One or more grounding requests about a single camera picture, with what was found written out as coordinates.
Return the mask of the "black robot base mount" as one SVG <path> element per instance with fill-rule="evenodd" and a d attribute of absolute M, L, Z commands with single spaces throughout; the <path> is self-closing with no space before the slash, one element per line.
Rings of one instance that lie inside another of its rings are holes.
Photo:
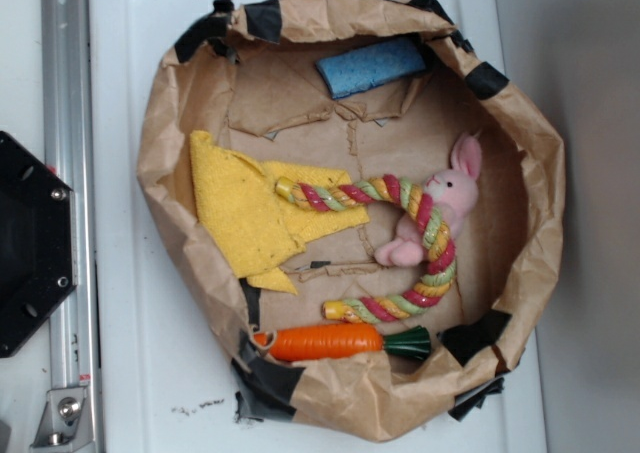
<path fill-rule="evenodd" d="M 1 356 L 15 355 L 75 288 L 73 190 L 1 133 Z"/>

